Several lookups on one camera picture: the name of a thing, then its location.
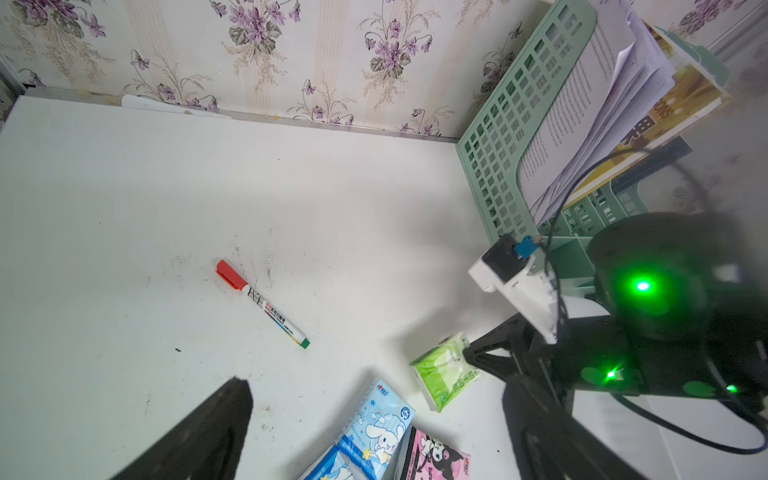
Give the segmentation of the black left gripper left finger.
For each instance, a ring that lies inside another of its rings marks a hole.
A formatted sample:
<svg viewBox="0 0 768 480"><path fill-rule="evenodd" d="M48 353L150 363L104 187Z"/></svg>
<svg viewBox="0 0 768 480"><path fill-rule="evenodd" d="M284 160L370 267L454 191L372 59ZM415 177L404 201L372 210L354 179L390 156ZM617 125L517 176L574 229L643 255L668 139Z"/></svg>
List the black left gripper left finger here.
<svg viewBox="0 0 768 480"><path fill-rule="evenodd" d="M117 479L233 479L253 410L249 383L231 378Z"/></svg>

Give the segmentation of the pink tissue pack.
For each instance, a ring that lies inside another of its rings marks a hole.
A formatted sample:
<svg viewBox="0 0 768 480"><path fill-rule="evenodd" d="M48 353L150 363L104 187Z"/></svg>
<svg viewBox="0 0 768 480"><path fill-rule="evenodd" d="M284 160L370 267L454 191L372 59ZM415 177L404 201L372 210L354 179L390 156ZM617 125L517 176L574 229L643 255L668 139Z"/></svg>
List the pink tissue pack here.
<svg viewBox="0 0 768 480"><path fill-rule="evenodd" d="M394 478L462 480L470 478L471 456L410 427L399 450Z"/></svg>

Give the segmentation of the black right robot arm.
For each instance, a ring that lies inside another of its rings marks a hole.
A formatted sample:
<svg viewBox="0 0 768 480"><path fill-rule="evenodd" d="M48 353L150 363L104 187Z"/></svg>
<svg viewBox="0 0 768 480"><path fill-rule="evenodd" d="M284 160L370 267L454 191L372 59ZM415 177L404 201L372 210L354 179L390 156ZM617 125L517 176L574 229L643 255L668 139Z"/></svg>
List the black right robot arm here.
<svg viewBox="0 0 768 480"><path fill-rule="evenodd" d="M586 249L593 295L567 295L561 269L505 234L472 267L515 314L473 341L466 361L546 391L720 401L759 414L767 399L767 296L733 220L641 214Z"/></svg>

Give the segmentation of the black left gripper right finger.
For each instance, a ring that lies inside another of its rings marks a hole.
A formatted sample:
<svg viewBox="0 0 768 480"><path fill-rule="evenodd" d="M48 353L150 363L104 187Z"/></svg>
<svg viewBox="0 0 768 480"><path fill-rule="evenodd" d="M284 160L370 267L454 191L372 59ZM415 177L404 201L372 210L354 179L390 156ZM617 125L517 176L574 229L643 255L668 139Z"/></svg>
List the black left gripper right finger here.
<svg viewBox="0 0 768 480"><path fill-rule="evenodd" d="M506 379L503 411L522 479L643 477L526 376Z"/></svg>

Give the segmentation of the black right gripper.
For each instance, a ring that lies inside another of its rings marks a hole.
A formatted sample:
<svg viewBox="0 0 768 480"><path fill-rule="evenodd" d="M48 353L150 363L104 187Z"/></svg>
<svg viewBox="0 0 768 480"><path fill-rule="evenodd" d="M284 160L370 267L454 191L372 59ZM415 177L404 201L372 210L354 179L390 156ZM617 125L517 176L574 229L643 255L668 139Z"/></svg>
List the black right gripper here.
<svg viewBox="0 0 768 480"><path fill-rule="evenodd" d="M555 368L557 347L520 313L470 343L463 356L471 366L506 380L513 374L530 377L553 396L573 396L574 390Z"/></svg>

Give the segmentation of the green tissue pack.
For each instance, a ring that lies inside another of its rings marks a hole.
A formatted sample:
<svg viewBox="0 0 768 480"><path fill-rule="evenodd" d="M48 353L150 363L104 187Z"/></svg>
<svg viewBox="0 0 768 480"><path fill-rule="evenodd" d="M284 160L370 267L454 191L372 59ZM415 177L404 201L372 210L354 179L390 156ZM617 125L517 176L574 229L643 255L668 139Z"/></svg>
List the green tissue pack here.
<svg viewBox="0 0 768 480"><path fill-rule="evenodd" d="M464 357L469 346L466 335L459 332L409 364L431 410L442 412L481 377L481 370Z"/></svg>

